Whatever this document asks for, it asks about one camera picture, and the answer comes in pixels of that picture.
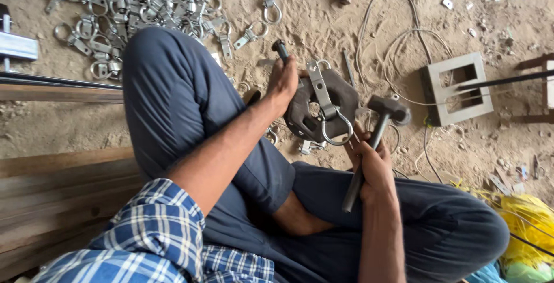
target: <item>workshop floor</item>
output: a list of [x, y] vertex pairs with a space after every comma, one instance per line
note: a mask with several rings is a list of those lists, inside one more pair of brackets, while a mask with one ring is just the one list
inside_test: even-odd
[[[332, 67], [346, 75], [342, 49], [350, 52], [350, 61], [357, 46], [358, 29], [370, 0], [353, 0], [342, 6], [339, 0], [276, 0], [283, 11], [281, 23], [270, 27], [265, 39], [249, 43], [233, 52], [232, 63], [224, 69], [236, 81], [245, 81], [262, 90], [267, 86], [270, 67], [257, 67], [259, 59], [275, 58], [270, 46], [277, 38], [285, 39], [289, 52], [299, 57], [301, 66], [312, 59], [326, 59]], [[422, 28], [436, 31], [451, 48], [454, 56], [482, 52], [488, 79], [513, 75], [511, 70], [522, 60], [554, 52], [554, 7], [552, 0], [452, 0], [454, 9], [441, 5], [442, 0], [414, 0]], [[91, 81], [91, 61], [60, 43], [53, 28], [62, 21], [74, 24], [83, 12], [80, 4], [62, 2], [50, 16], [44, 12], [48, 0], [0, 0], [6, 3], [13, 17], [12, 32], [39, 41], [39, 59], [32, 63], [12, 62], [23, 73], [41, 74]], [[474, 7], [467, 10], [467, 3]], [[223, 8], [233, 25], [232, 41], [253, 21], [261, 19], [261, 0], [224, 0]], [[486, 31], [479, 26], [486, 25]], [[362, 70], [370, 83], [369, 91], [359, 88], [363, 103], [371, 94], [388, 95], [388, 85], [382, 74], [383, 56], [390, 43], [412, 27], [412, 15], [406, 0], [376, 0], [370, 14], [361, 53]], [[467, 30], [472, 28], [477, 36]], [[510, 50], [501, 45], [506, 35], [515, 39]], [[424, 35], [433, 61], [446, 59], [440, 43]], [[213, 51], [220, 49], [215, 38], [206, 41]], [[426, 56], [416, 37], [408, 39], [397, 58], [400, 76], [393, 81], [402, 94], [423, 102], [417, 70], [426, 65]], [[526, 191], [554, 205], [554, 173], [552, 167], [554, 128], [548, 124], [522, 125], [509, 123], [510, 118], [541, 111], [541, 84], [522, 84], [492, 88], [498, 92], [514, 88], [513, 92], [493, 95], [495, 112], [459, 123], [458, 127], [436, 130], [428, 152], [435, 167], [462, 178], [464, 184], [481, 186], [495, 167], [508, 180], [518, 182], [515, 168], [532, 166], [534, 155], [546, 169], [538, 181], [525, 183]], [[413, 111], [411, 125], [401, 128], [402, 144], [393, 155], [393, 165], [399, 171], [413, 175], [415, 160], [423, 150], [423, 118], [425, 107], [408, 104]], [[0, 105], [0, 158], [23, 157], [58, 152], [73, 152], [130, 145], [122, 105], [24, 102]], [[314, 150], [300, 155], [300, 141], [283, 126], [277, 147], [287, 159], [304, 160], [323, 167], [347, 169], [350, 162], [343, 148]], [[390, 145], [396, 141], [392, 129], [386, 131]], [[502, 159], [504, 168], [498, 163]], [[425, 158], [419, 160], [422, 173], [431, 171]]]

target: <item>rectangular metal frame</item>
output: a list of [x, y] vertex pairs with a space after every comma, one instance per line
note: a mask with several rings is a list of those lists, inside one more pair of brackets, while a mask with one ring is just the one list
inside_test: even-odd
[[[475, 72], [475, 79], [463, 81], [462, 83], [457, 83], [446, 88], [442, 87], [440, 84], [441, 73], [467, 66], [473, 66], [472, 71]], [[461, 91], [456, 89], [461, 85], [486, 81], [481, 53], [473, 52], [423, 67], [421, 69], [421, 80], [423, 84], [423, 93], [427, 103], [443, 103], [447, 101], [447, 98], [467, 92], [476, 92], [477, 89], [467, 89]], [[478, 91], [482, 96], [482, 103], [474, 102], [473, 105], [464, 107], [452, 113], [448, 113], [447, 104], [428, 106], [431, 124], [434, 126], [446, 126], [494, 111], [493, 102], [488, 95], [489, 89], [484, 87], [479, 88]]]

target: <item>black cable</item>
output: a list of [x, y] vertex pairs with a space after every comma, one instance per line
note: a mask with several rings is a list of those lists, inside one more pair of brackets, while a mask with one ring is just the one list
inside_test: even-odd
[[429, 166], [431, 166], [431, 169], [433, 170], [433, 173], [435, 173], [435, 175], [439, 179], [440, 183], [444, 184], [442, 178], [439, 176], [439, 173], [437, 173], [437, 171], [435, 170], [435, 167], [431, 163], [431, 160], [429, 159], [429, 155], [427, 154], [427, 129], [428, 128], [429, 128], [429, 126], [427, 126], [427, 122], [425, 122], [425, 135], [423, 136], [423, 151], [425, 152], [425, 157], [427, 159], [427, 163], [429, 163]]
[[398, 171], [398, 170], [396, 170], [396, 169], [394, 169], [394, 168], [392, 169], [392, 171], [396, 174], [396, 177], [397, 177], [397, 178], [400, 178], [400, 176], [398, 176], [398, 174], [400, 174], [400, 175], [402, 175], [405, 179], [408, 179], [408, 180], [409, 180], [408, 176], [406, 176], [405, 174], [401, 173], [400, 171]]
[[529, 245], [529, 246], [532, 246], [534, 249], [536, 249], [536, 250], [538, 250], [538, 251], [541, 251], [541, 252], [545, 253], [546, 255], [549, 255], [549, 256], [551, 256], [551, 257], [554, 257], [554, 253], [553, 253], [553, 252], [547, 251], [547, 250], [545, 250], [545, 249], [542, 248], [542, 247], [539, 247], [539, 246], [537, 246], [537, 245], [535, 245], [535, 244], [532, 244], [531, 242], [529, 242], [529, 241], [527, 241], [527, 240], [524, 240], [524, 239], [522, 239], [521, 237], [518, 237], [517, 235], [515, 235], [515, 234], [513, 234], [513, 233], [511, 233], [511, 232], [510, 232], [510, 235], [511, 235], [512, 237], [515, 237], [516, 239], [522, 241], [523, 243], [525, 243], [525, 244], [527, 244], [527, 245]]

